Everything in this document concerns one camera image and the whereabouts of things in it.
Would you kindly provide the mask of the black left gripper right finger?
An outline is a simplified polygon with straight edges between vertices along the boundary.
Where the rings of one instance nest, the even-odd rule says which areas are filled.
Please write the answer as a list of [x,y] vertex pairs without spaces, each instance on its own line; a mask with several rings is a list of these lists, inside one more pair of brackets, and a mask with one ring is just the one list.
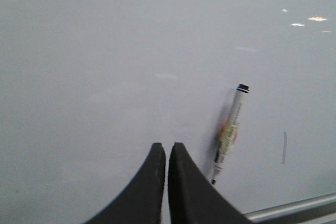
[[179,142],[170,154],[168,196],[171,223],[252,223],[210,185]]

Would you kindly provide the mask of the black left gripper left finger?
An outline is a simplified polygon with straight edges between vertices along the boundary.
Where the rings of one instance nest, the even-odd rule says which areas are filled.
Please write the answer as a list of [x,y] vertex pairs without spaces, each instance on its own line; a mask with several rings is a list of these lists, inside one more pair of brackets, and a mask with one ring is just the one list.
[[124,190],[87,223],[161,223],[165,166],[162,144],[153,143]]

